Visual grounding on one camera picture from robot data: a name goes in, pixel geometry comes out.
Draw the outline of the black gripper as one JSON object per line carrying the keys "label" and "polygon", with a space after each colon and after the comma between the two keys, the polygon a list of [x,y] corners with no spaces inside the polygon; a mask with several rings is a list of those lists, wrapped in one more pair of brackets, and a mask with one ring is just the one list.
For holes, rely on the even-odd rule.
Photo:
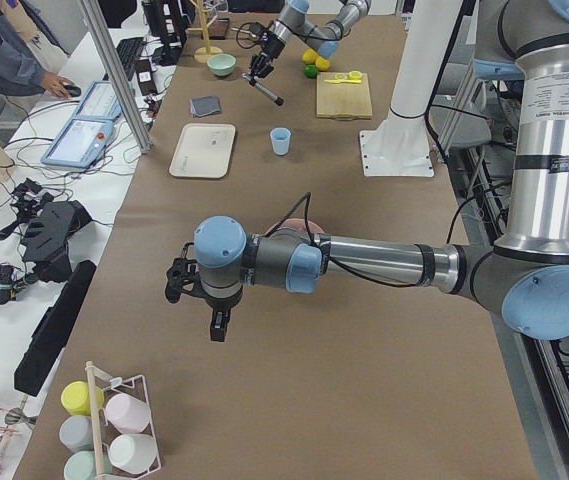
{"label": "black gripper", "polygon": [[251,78],[265,79],[273,70],[273,61],[279,57],[285,42],[276,32],[277,22],[262,25],[259,22],[251,22],[248,30],[250,38],[260,51],[255,53],[250,62],[249,74]]}
{"label": "black gripper", "polygon": [[231,318],[230,310],[240,302],[243,288],[240,287],[233,295],[222,298],[207,293],[203,288],[196,260],[187,258],[189,247],[192,245],[193,242],[185,243],[180,255],[173,260],[172,266],[167,270],[165,297],[170,303],[179,302],[183,294],[203,299],[213,309],[209,328],[210,340],[224,342]]}

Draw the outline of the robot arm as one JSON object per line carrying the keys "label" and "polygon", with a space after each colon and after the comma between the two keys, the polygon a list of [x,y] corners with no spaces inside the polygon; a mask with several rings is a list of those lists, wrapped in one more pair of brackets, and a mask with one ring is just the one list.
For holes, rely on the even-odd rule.
{"label": "robot arm", "polygon": [[260,51],[251,58],[249,78],[266,78],[291,37],[300,39],[320,57],[329,59],[351,28],[368,15],[370,5],[370,1],[364,0],[342,1],[337,15],[321,26],[309,18],[308,1],[286,1],[279,16],[267,26],[257,22],[249,26],[260,46]]}
{"label": "robot arm", "polygon": [[499,315],[538,340],[569,336],[569,1],[488,1],[475,66],[521,78],[518,143],[505,232],[491,246],[440,248],[330,235],[285,215],[263,234],[214,216],[167,273],[165,295],[204,300],[223,341],[247,285],[311,293],[329,267],[391,287],[433,286]]}

